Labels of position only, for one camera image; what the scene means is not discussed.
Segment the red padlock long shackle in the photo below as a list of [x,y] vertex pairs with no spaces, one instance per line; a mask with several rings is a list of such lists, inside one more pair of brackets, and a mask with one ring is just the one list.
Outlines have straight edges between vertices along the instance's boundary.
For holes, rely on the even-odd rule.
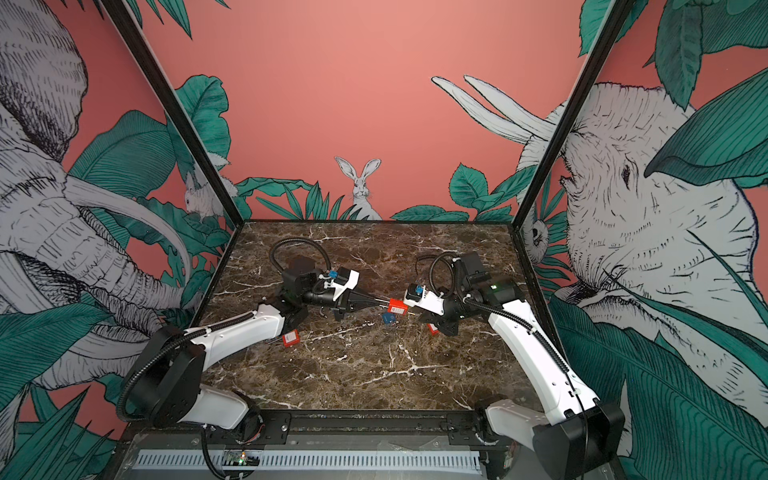
[[384,307],[388,313],[394,315],[406,315],[409,309],[409,307],[402,300],[398,299],[377,298],[376,302],[378,305]]

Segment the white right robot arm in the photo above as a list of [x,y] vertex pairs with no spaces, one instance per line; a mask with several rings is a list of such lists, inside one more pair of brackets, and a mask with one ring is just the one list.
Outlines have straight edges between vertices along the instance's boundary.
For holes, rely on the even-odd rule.
[[617,454],[625,415],[576,374],[546,335],[522,290],[509,277],[491,274],[475,252],[445,252],[451,286],[440,288],[441,322],[482,317],[512,351],[543,408],[542,420],[514,404],[489,405],[491,430],[526,445],[552,479],[576,479]]

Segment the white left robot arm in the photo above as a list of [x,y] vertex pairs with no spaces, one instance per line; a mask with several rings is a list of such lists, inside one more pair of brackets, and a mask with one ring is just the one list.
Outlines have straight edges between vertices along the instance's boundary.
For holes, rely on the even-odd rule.
[[387,303],[359,287],[357,271],[319,269],[305,256],[291,260],[281,277],[276,293],[244,314],[186,330],[167,326],[153,334],[123,380],[118,417],[155,428],[214,427],[242,442],[252,440],[264,424],[259,407],[245,394],[205,385],[203,373],[254,344],[295,333],[312,307],[327,307],[341,320]]

